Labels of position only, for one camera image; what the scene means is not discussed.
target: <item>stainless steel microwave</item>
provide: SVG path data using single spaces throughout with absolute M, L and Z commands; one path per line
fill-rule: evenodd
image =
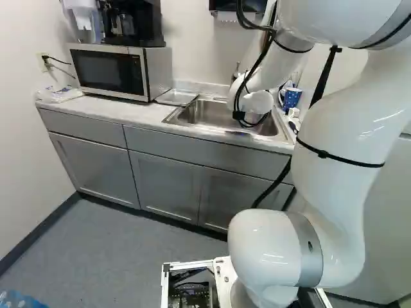
M 173 87 L 169 47 L 68 46 L 83 92 L 149 102 Z

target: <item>gray carpet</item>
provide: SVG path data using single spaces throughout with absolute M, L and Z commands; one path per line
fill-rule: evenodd
M 52 308 L 159 308 L 162 263 L 227 254 L 224 242 L 81 200 L 0 278 L 0 289 Z

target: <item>blue mug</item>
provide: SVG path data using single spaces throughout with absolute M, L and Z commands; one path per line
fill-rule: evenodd
M 298 88 L 287 88 L 284 95 L 283 111 L 287 113 L 288 109 L 296 107 L 301 94 L 302 90 Z

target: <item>stainless steel sink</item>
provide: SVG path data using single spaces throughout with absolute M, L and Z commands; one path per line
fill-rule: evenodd
M 254 116 L 249 121 L 255 123 L 261 117 Z M 232 112 L 225 106 L 225 101 L 209 96 L 199 96 L 188 106 L 177 108 L 163 122 L 199 130 L 258 136 L 258 139 L 289 141 L 276 112 L 272 112 L 272 116 L 268 116 L 259 126 L 242 128 L 232 118 Z

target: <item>blue object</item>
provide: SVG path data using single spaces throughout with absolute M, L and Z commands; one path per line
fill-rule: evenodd
M 302 90 L 298 88 L 287 88 L 284 95 L 283 111 L 287 113 L 288 109 L 296 107 L 301 94 Z
M 11 290 L 0 293 L 0 308 L 48 308 L 31 296 Z

